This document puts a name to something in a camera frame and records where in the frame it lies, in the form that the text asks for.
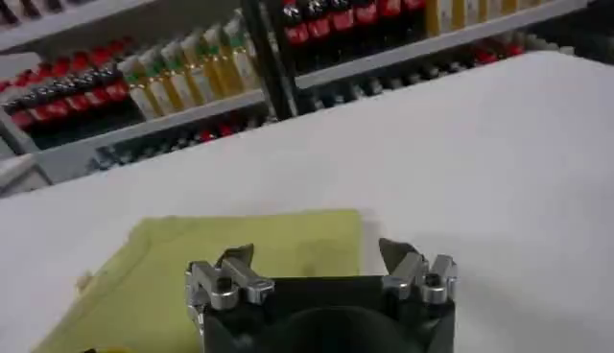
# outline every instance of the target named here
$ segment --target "red bottle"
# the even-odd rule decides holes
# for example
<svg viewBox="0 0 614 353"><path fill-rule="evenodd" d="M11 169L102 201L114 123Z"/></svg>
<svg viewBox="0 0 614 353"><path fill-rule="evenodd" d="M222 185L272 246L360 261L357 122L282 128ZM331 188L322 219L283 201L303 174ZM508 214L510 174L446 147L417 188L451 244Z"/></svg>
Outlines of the red bottle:
<svg viewBox="0 0 614 353"><path fill-rule="evenodd" d="M307 31L303 15L296 5L296 0L285 0L282 22L295 71L302 72L308 70L312 64L309 62L307 55L309 32Z"/></svg>
<svg viewBox="0 0 614 353"><path fill-rule="evenodd" d="M355 54L354 50L354 9L350 0L331 0L330 17L335 30L335 49L336 59L344 61L351 59Z"/></svg>
<svg viewBox="0 0 614 353"><path fill-rule="evenodd" d="M405 41L409 26L403 18L402 0L377 0L377 11L380 16L378 32L385 45L388 47Z"/></svg>
<svg viewBox="0 0 614 353"><path fill-rule="evenodd" d="M75 117L84 119L86 112L91 109L91 104L79 84L69 75L69 69L70 60L68 58L58 59L53 68L55 85L63 92L66 102L75 112Z"/></svg>
<svg viewBox="0 0 614 353"><path fill-rule="evenodd" d="M98 68L99 78L109 99L113 102L124 102L129 96L129 88L117 68L117 63L111 59L110 52L103 47L98 47L94 49L92 61Z"/></svg>
<svg viewBox="0 0 614 353"><path fill-rule="evenodd" d="M426 36L426 1L403 0L409 26L409 40L419 40Z"/></svg>
<svg viewBox="0 0 614 353"><path fill-rule="evenodd" d="M356 36L360 39L360 51L371 54L378 49L376 26L378 22L375 0L352 0L356 16Z"/></svg>
<svg viewBox="0 0 614 353"><path fill-rule="evenodd" d="M316 67L327 66L334 57L328 1L308 0L302 9L309 31L310 54L316 59Z"/></svg>
<svg viewBox="0 0 614 353"><path fill-rule="evenodd" d="M85 97L94 108L105 106L110 102L105 87L100 80L95 67L90 66L86 52L75 53L73 73L79 77L80 86L85 91Z"/></svg>

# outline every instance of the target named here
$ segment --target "red label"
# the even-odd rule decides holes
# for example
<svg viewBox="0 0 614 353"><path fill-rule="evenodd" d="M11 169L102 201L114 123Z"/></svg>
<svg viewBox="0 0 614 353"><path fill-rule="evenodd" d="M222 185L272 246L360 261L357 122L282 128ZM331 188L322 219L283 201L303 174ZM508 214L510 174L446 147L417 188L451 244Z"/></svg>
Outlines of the red label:
<svg viewBox="0 0 614 353"><path fill-rule="evenodd" d="M128 98L128 85L123 81L112 83L106 87L106 93L113 101L123 101Z"/></svg>
<svg viewBox="0 0 614 353"><path fill-rule="evenodd" d="M66 98L66 101L73 109L77 111L86 111L89 109L89 100L84 94L76 94Z"/></svg>
<svg viewBox="0 0 614 353"><path fill-rule="evenodd" d="M354 11L352 9L333 14L333 25L337 31L344 31L354 27Z"/></svg>
<svg viewBox="0 0 614 353"><path fill-rule="evenodd" d="M11 119L20 129L25 129L35 122L26 110L17 111L11 116Z"/></svg>
<svg viewBox="0 0 614 353"><path fill-rule="evenodd" d="M307 28L309 29L309 34L315 38L324 38L325 36L330 34L330 24L328 22L328 17L317 19L315 21L307 23Z"/></svg>
<svg viewBox="0 0 614 353"><path fill-rule="evenodd" d="M52 118L63 118L68 115L70 108L64 100L53 101L46 106L47 115Z"/></svg>
<svg viewBox="0 0 614 353"><path fill-rule="evenodd" d="M94 88L91 92L85 93L85 95L93 106L102 106L110 100L104 88Z"/></svg>
<svg viewBox="0 0 614 353"><path fill-rule="evenodd" d="M286 37L290 44L297 45L302 44L309 39L309 34L307 33L307 26L304 23L299 24L298 26L287 28L286 29Z"/></svg>
<svg viewBox="0 0 614 353"><path fill-rule="evenodd" d="M409 11L423 9L426 6L426 2L424 0L403 0L403 2Z"/></svg>
<svg viewBox="0 0 614 353"><path fill-rule="evenodd" d="M378 5L383 16L396 16L401 13L401 0L379 0Z"/></svg>
<svg viewBox="0 0 614 353"><path fill-rule="evenodd" d="M360 24L370 25L377 20L377 8L375 3L367 6L366 8L356 8L356 19Z"/></svg>

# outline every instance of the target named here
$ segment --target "white table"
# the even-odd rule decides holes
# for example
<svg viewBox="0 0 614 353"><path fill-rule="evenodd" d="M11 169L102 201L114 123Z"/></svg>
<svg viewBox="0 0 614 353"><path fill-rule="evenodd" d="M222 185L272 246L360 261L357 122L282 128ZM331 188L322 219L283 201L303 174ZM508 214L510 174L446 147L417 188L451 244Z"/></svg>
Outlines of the white table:
<svg viewBox="0 0 614 353"><path fill-rule="evenodd" d="M357 207L365 272L378 233L455 256L458 352L611 352L613 91L610 67L526 55L0 200L0 351L143 217Z"/></svg>

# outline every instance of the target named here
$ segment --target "store shelf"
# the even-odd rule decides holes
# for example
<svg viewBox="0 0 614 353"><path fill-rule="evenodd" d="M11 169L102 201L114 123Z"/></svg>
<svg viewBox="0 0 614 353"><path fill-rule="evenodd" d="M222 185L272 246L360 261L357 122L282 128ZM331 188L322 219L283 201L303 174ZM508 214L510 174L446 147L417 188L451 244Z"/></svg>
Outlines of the store shelf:
<svg viewBox="0 0 614 353"><path fill-rule="evenodd" d="M165 116L127 128L100 134L53 149L35 153L36 162L53 182L82 177L96 150L150 133L179 127L215 115L265 102L262 90L253 90L235 97L197 106L177 114Z"/></svg>
<svg viewBox="0 0 614 353"><path fill-rule="evenodd" d="M586 7L586 5L587 0L552 0L538 7L522 10L505 17L467 27L460 31L439 35L369 57L355 59L298 76L295 78L295 83L298 88L305 89L348 78L373 69L393 65L397 62L421 57L446 48L538 23L549 18L582 9Z"/></svg>
<svg viewBox="0 0 614 353"><path fill-rule="evenodd" d="M223 114L242 107L253 106L255 104L264 102L264 100L265 96L262 90L253 90L238 96L212 102L208 105L196 106L176 114L149 120L127 128L118 129L98 136L86 138L84 140L60 146L52 150L62 149L66 146L73 145L87 145L88 147L92 148L109 146L118 142L130 140L132 138L145 136L150 133L178 127L183 124L198 121L200 119L204 119L210 116Z"/></svg>
<svg viewBox="0 0 614 353"><path fill-rule="evenodd" d="M0 51L134 9L156 0L94 0L0 33Z"/></svg>

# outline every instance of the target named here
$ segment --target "yellow-green towel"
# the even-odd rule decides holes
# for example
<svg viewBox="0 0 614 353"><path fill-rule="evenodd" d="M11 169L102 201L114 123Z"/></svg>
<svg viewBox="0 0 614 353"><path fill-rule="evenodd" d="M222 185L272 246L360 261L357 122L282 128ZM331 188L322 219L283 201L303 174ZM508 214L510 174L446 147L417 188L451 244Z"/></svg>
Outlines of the yellow-green towel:
<svg viewBox="0 0 614 353"><path fill-rule="evenodd" d="M35 352L198 352L184 298L189 261L215 262L226 248L253 243L252 267L265 276L357 275L360 238L352 210L143 221Z"/></svg>

